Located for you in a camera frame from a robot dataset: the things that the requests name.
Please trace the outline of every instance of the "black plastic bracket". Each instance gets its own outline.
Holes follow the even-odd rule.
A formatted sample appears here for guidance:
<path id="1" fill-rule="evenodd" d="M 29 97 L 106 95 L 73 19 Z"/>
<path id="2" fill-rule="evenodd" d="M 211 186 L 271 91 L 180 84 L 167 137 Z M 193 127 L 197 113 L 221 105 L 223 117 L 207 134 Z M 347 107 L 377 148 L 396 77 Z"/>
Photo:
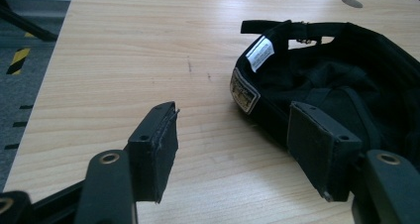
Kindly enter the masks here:
<path id="1" fill-rule="evenodd" d="M 357 136 L 319 108 L 292 102 L 287 146 L 322 197 L 347 201 L 349 166 L 362 147 Z"/>
<path id="2" fill-rule="evenodd" d="M 402 156 L 370 150 L 352 186 L 356 223 L 420 223 L 420 174 Z"/>
<path id="3" fill-rule="evenodd" d="M 0 193 L 0 223 L 137 223 L 136 201 L 160 202 L 178 149 L 174 102 L 154 107 L 122 150 L 89 163 L 86 180 L 35 204 Z"/>

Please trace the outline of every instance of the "black clip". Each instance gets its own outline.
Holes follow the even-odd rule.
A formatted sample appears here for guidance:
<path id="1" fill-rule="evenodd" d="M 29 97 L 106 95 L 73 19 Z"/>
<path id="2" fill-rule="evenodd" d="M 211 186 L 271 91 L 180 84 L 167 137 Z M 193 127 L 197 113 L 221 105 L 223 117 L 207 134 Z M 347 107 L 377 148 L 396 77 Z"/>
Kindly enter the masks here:
<path id="1" fill-rule="evenodd" d="M 302 21 L 300 23 L 301 24 L 305 24 L 305 25 L 308 25 L 309 24 L 309 22 L 304 22 L 304 21 Z M 298 42 L 300 44 L 306 44 L 306 45 L 308 45 L 308 44 L 311 44 L 312 43 L 312 40 L 310 40 L 310 39 L 296 39 L 296 42 Z"/>

